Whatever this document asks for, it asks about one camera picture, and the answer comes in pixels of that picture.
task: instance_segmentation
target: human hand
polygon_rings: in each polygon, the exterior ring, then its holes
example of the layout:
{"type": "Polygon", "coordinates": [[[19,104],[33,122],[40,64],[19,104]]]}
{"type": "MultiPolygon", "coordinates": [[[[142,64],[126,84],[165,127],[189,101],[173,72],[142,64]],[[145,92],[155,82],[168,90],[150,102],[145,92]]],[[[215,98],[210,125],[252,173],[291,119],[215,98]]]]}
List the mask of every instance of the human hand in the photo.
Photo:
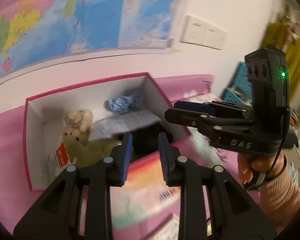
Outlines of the human hand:
{"type": "MultiPolygon", "coordinates": [[[[244,154],[238,154],[238,175],[242,180],[243,184],[246,184],[252,180],[253,172],[255,171],[269,171],[271,169],[272,163],[275,159],[275,155],[272,157],[259,157],[254,160],[251,164],[249,163],[247,157],[244,154]]],[[[280,152],[277,162],[274,165],[272,171],[267,174],[266,178],[271,179],[280,174],[284,168],[284,155],[280,152]]]]}

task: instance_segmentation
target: map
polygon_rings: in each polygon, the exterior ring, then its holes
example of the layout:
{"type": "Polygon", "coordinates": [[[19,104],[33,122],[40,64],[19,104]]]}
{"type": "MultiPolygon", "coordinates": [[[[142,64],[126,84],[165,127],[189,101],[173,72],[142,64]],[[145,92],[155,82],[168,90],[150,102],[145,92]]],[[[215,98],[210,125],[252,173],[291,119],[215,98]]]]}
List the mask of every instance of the map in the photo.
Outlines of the map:
{"type": "Polygon", "coordinates": [[[0,0],[0,77],[73,53],[164,49],[178,0],[0,0]]]}

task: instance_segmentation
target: red label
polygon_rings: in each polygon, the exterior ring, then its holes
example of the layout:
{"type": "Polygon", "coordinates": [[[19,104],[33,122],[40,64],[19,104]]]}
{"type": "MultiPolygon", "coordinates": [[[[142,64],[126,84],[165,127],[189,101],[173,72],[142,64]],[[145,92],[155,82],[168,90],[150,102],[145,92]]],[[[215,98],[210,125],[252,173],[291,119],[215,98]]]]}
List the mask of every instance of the red label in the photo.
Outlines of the red label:
{"type": "Polygon", "coordinates": [[[61,167],[68,163],[68,154],[63,143],[61,143],[60,147],[58,148],[57,155],[61,167]]]}

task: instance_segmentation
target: wall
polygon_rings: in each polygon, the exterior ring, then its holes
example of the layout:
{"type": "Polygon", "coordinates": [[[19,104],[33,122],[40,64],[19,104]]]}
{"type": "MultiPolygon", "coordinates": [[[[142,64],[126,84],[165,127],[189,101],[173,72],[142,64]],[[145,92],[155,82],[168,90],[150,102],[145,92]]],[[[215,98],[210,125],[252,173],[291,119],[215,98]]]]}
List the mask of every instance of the wall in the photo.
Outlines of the wall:
{"type": "MultiPolygon", "coordinates": [[[[281,0],[184,0],[183,5],[184,13],[210,21],[228,32],[223,50],[177,44],[178,52],[172,54],[117,56],[47,67],[0,85],[0,113],[23,105],[29,96],[48,90],[144,71],[149,71],[154,77],[213,74],[213,92],[219,94],[231,78],[237,62],[258,48],[267,23],[282,4],[281,0]]],[[[177,33],[181,32],[181,26],[181,21],[176,23],[177,33]]]]}

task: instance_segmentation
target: silver rivet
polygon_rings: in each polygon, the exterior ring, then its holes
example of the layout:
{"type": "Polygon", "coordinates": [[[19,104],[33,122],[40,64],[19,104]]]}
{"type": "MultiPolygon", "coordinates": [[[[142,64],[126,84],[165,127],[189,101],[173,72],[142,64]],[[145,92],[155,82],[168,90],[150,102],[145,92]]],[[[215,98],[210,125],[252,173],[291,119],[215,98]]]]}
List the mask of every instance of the silver rivet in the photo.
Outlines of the silver rivet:
{"type": "Polygon", "coordinates": [[[179,156],[178,157],[178,161],[181,163],[185,163],[188,160],[188,158],[186,156],[179,156]]]}
{"type": "Polygon", "coordinates": [[[109,157],[104,157],[104,158],[103,158],[103,162],[104,162],[104,163],[111,163],[111,162],[113,162],[113,158],[110,157],[110,156],[109,156],[109,157]]]}
{"type": "Polygon", "coordinates": [[[66,168],[66,170],[68,171],[68,172],[73,172],[73,171],[75,171],[77,169],[77,167],[75,166],[75,165],[69,165],[67,168],[66,168]]]}
{"type": "Polygon", "coordinates": [[[220,165],[215,166],[215,167],[214,167],[214,170],[215,170],[216,172],[223,172],[223,171],[224,171],[223,167],[220,166],[220,165]]]}

